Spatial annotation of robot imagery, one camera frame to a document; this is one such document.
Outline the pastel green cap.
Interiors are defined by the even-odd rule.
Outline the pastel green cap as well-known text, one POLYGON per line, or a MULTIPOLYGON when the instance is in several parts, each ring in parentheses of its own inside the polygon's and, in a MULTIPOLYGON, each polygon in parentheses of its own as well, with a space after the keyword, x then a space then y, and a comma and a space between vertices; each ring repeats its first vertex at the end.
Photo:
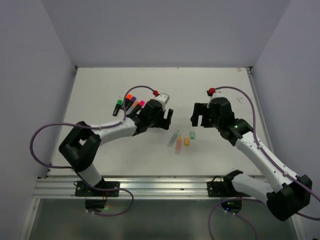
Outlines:
POLYGON ((193 130, 191 130, 191 131, 189 132, 189 137, 190 137, 190 139, 192 139, 192 140, 195 139, 196 134, 195 134, 195 132, 194 132, 193 130))

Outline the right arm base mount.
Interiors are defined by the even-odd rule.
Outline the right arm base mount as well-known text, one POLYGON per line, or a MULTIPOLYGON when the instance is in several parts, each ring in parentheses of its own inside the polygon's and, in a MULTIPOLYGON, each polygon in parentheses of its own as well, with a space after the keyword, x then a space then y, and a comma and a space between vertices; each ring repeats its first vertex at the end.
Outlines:
MULTIPOLYGON (((208 197, 217 197, 221 200, 230 198, 250 197, 244 192, 235 190, 235 188, 232 185, 232 180, 242 173, 243 172, 240 170, 234 170, 223 177, 219 175, 214 176, 212 180, 206 183, 208 197)), ((239 213, 243 206, 241 200, 229 200, 221 203, 220 205, 225 211, 233 214, 239 213)))

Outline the pastel orange cap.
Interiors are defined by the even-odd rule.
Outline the pastel orange cap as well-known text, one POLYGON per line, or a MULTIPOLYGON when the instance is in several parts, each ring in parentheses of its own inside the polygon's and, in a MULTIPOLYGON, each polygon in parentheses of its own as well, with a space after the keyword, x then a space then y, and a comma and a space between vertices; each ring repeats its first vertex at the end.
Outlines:
POLYGON ((183 138, 183 144, 185 146, 189 146, 190 145, 190 138, 189 137, 184 137, 183 138))

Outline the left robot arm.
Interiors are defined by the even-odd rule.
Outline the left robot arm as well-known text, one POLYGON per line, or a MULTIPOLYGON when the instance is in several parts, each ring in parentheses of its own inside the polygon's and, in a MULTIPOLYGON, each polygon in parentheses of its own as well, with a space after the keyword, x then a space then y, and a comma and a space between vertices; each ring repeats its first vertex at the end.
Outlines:
POLYGON ((90 126, 84 121, 69 132, 58 150, 73 170, 87 183, 86 190, 99 196, 104 190, 104 180, 93 164, 100 146, 124 137, 133 137, 148 128, 168 130, 174 110, 169 109, 164 118, 170 96, 166 93, 147 101, 139 113, 131 112, 125 120, 90 126))

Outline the pastel green highlighter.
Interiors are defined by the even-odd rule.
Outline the pastel green highlighter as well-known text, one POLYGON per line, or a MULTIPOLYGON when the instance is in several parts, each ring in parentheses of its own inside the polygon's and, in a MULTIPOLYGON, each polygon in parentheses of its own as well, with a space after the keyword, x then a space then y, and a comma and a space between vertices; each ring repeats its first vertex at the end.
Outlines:
POLYGON ((179 130, 177 130, 177 131, 171 136, 171 138, 170 138, 167 146, 171 148, 171 147, 174 145, 174 143, 176 142, 178 136, 179 136, 179 130))

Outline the pastel orange highlighter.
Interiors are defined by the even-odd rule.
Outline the pastel orange highlighter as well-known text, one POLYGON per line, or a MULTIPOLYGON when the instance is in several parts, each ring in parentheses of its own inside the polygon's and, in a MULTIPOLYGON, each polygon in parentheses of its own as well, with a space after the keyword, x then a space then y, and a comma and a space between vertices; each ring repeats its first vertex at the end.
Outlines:
POLYGON ((175 154, 179 155, 182 149, 182 137, 179 135, 176 139, 175 154))

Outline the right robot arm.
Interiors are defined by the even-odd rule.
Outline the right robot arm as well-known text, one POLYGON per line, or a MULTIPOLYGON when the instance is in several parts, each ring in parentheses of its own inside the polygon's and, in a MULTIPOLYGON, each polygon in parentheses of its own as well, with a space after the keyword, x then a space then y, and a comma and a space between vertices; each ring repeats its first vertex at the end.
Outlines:
POLYGON ((266 182, 234 170, 222 182, 207 183, 208 196, 253 197, 267 205, 280 221, 297 214, 310 203, 312 180, 299 176, 254 136, 254 129, 244 119, 235 118, 231 103, 217 97, 209 103, 195 103, 190 118, 192 126, 216 128, 221 137, 242 152, 264 175, 266 182))

